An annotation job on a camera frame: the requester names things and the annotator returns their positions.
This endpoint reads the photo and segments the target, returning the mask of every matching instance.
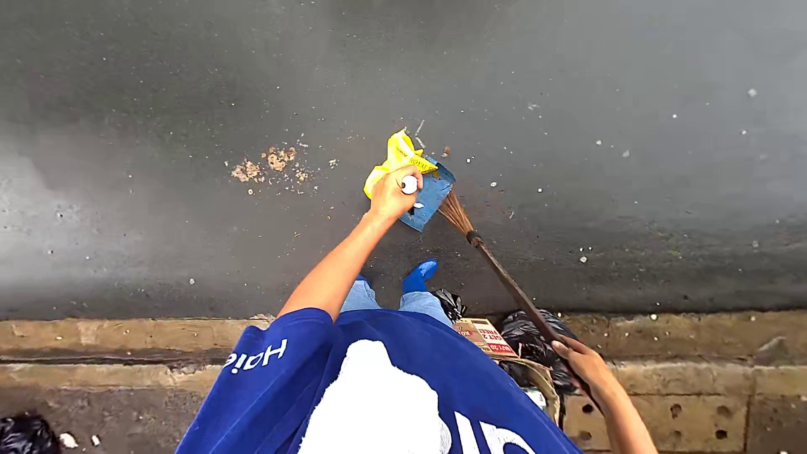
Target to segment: blue t-shirt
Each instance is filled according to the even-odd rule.
[[[296,453],[349,346],[361,339],[381,341],[395,368],[437,393],[448,452],[581,452],[479,347],[430,316],[355,310],[334,323],[309,308],[244,331],[177,453]]]

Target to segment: blue dustpan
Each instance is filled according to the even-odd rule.
[[[440,162],[424,156],[429,162],[437,166],[437,170],[423,175],[423,189],[417,193],[417,201],[423,204],[423,208],[414,208],[403,214],[400,220],[404,224],[412,227],[418,232],[422,232],[426,223],[432,219],[434,213],[440,208],[445,197],[454,186],[454,174],[449,172]]]

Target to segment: broom bristles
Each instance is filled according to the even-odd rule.
[[[448,222],[459,230],[463,235],[467,235],[474,230],[474,226],[470,222],[470,218],[465,213],[465,209],[457,199],[457,194],[452,189],[443,200],[440,208],[437,209],[441,215],[445,216]]]

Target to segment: jeans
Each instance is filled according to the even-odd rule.
[[[359,309],[381,309],[378,303],[375,302],[375,291],[370,288],[370,285],[365,280],[357,280],[353,283],[353,287],[350,288],[348,297],[345,298],[345,303],[339,313]],[[398,310],[425,313],[448,327],[454,326],[443,312],[440,300],[429,292],[404,293]]]

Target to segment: broom handle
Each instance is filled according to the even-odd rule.
[[[541,333],[541,336],[543,336],[544,339],[546,339],[550,343],[552,341],[558,341],[566,345],[566,343],[563,342],[563,339],[552,328],[552,326],[550,326],[549,323],[546,322],[544,316],[541,315],[540,312],[538,312],[538,309],[535,309],[535,306],[533,306],[533,303],[529,300],[527,294],[524,293],[523,290],[521,290],[521,287],[519,287],[518,284],[516,284],[516,281],[513,280],[512,277],[510,277],[510,275],[507,273],[507,271],[504,270],[504,268],[501,266],[501,263],[499,263],[499,260],[496,260],[495,257],[493,257],[493,254],[491,254],[491,251],[487,248],[482,238],[478,236],[478,234],[477,236],[475,236],[475,238],[478,238],[479,240],[469,241],[470,244],[475,246],[476,249],[482,253],[482,256],[485,258],[485,260],[487,260],[487,263],[493,268],[493,271],[496,273],[496,275],[499,276],[499,280],[501,281],[502,284],[504,284],[504,287],[510,293],[510,296],[512,296],[512,298],[516,300],[516,303],[519,305],[521,310],[523,310],[529,316],[529,318],[533,321],[535,327],[538,328],[538,332]],[[563,365],[565,365],[566,368],[569,369],[571,375],[580,384],[580,388],[583,390],[583,392],[586,393],[586,395],[588,395],[589,398],[591,398],[592,402],[594,402],[594,405],[602,413],[600,404],[598,404],[594,400],[594,397],[592,396],[592,387],[581,376],[579,376],[577,372],[575,372],[575,370],[571,367],[571,365],[569,365],[569,362],[566,359],[562,357],[561,361],[563,362]]]

